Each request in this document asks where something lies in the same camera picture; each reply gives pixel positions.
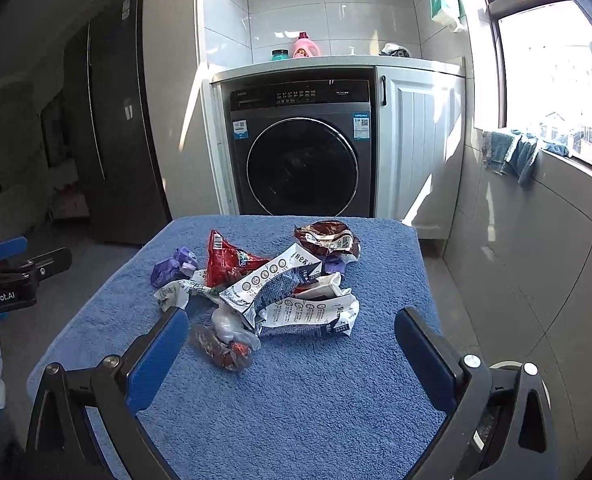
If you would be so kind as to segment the red snack bag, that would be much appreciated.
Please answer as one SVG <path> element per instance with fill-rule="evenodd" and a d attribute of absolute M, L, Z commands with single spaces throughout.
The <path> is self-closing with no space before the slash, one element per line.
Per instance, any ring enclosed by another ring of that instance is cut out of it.
<path fill-rule="evenodd" d="M 232 285 L 269 262 L 230 244 L 218 231 L 211 230 L 207 244 L 206 284 Z"/>

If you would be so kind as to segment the clear bag with red tie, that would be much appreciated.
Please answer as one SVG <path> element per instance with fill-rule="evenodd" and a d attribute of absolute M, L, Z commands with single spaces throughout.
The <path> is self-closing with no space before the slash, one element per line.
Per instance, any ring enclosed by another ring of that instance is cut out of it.
<path fill-rule="evenodd" d="M 202 324 L 194 324 L 190 328 L 189 343 L 205 353 L 215 366 L 239 372 L 252 364 L 252 349 L 247 344 L 232 341 L 225 344 L 216 332 Z"/>

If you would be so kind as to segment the clear plastic bag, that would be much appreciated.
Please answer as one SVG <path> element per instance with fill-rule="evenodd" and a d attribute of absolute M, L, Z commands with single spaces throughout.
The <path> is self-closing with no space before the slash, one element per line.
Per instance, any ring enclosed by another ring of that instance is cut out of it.
<path fill-rule="evenodd" d="M 226 304 L 220 304 L 212 312 L 211 323 L 214 326 L 217 337 L 225 344 L 238 342 L 239 344 L 246 344 L 253 351 L 261 348 L 261 342 L 258 336 L 245 326 L 238 311 L 233 310 Z"/>

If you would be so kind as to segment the white blue milk carton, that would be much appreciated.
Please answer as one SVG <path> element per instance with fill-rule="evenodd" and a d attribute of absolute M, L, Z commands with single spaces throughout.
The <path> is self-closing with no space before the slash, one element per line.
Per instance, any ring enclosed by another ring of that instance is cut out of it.
<path fill-rule="evenodd" d="M 261 312 L 295 289 L 315 280 L 322 261 L 297 243 L 268 263 L 220 292 L 220 299 L 241 315 L 244 324 L 259 332 Z"/>

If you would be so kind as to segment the brown snack bag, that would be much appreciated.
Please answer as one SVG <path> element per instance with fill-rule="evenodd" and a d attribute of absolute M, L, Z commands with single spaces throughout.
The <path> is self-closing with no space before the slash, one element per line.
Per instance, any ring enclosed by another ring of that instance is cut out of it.
<path fill-rule="evenodd" d="M 338 220 L 322 220 L 308 226 L 296 226 L 294 237 L 303 248 L 317 257 L 333 256 L 348 262 L 360 258 L 360 240 L 344 222 Z"/>

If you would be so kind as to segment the small purple wrapper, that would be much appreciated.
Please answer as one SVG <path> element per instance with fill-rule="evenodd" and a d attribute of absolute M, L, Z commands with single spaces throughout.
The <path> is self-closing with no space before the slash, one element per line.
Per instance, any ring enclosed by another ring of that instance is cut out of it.
<path fill-rule="evenodd" d="M 330 275 L 339 273 L 345 276 L 347 263 L 342 255 L 328 255 L 323 259 L 322 273 Z"/>

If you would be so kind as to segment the dark refrigerator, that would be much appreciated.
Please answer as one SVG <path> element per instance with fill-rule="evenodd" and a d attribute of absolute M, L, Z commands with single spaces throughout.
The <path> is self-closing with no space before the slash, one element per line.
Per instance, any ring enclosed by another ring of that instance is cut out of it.
<path fill-rule="evenodd" d="M 105 243 L 143 245 L 171 220 L 146 102 L 143 0 L 110 0 L 64 50 L 64 105 L 91 218 Z"/>

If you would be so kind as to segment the blue cloth on sill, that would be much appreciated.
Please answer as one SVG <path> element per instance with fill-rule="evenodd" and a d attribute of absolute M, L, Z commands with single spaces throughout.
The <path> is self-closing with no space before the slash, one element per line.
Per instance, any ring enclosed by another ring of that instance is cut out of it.
<path fill-rule="evenodd" d="M 529 184 L 541 152 L 569 156 L 565 145 L 542 140 L 530 133 L 506 129 L 482 132 L 485 167 L 502 176 L 516 177 L 523 188 Z"/>

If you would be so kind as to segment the dark grey washing machine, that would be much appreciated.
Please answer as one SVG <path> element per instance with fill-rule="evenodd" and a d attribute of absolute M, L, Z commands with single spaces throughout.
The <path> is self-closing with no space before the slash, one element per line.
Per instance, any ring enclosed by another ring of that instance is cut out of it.
<path fill-rule="evenodd" d="M 366 78 L 253 84 L 228 95 L 241 214 L 369 217 L 374 125 Z"/>

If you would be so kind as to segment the teal lidded jar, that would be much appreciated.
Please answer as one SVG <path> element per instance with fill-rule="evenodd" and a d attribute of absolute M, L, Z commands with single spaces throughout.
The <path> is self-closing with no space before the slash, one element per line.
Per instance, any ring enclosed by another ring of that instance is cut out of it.
<path fill-rule="evenodd" d="M 283 61 L 290 58 L 290 51 L 287 49 L 276 49 L 271 52 L 272 61 Z"/>

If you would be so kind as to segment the white cabinet door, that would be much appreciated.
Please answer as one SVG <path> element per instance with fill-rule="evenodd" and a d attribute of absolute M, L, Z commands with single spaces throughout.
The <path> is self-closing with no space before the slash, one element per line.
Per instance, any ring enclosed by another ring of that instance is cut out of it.
<path fill-rule="evenodd" d="M 374 216 L 445 240 L 463 159 L 465 79 L 417 68 L 376 69 Z"/>

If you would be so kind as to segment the pink detergent bottle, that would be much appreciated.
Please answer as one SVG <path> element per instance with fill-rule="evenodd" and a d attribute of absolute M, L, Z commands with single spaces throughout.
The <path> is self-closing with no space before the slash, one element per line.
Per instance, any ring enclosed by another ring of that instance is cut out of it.
<path fill-rule="evenodd" d="M 294 43 L 293 58 L 317 58 L 321 50 L 306 32 L 300 32 Z"/>

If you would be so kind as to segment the dark cloth on counter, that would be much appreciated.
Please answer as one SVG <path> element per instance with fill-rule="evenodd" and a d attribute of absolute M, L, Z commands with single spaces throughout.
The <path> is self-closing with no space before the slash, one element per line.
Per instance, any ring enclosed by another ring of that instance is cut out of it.
<path fill-rule="evenodd" d="M 406 48 L 403 47 L 401 44 L 394 44 L 393 42 L 388 42 L 384 44 L 384 47 L 381 48 L 379 56 L 388 56 L 389 58 L 410 58 L 411 53 Z"/>

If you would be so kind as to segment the green white hanging bag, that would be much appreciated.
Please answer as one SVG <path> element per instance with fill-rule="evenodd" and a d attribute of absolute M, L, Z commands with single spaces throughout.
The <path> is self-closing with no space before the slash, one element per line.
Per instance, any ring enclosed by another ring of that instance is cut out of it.
<path fill-rule="evenodd" d="M 430 0 L 430 19 L 455 34 L 467 30 L 460 0 Z"/>

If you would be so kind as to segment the window frame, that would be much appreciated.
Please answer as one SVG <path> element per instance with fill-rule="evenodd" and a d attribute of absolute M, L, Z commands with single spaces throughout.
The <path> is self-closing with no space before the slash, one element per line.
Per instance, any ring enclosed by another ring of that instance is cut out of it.
<path fill-rule="evenodd" d="M 504 128 L 592 169 L 592 21 L 574 0 L 485 0 Z"/>

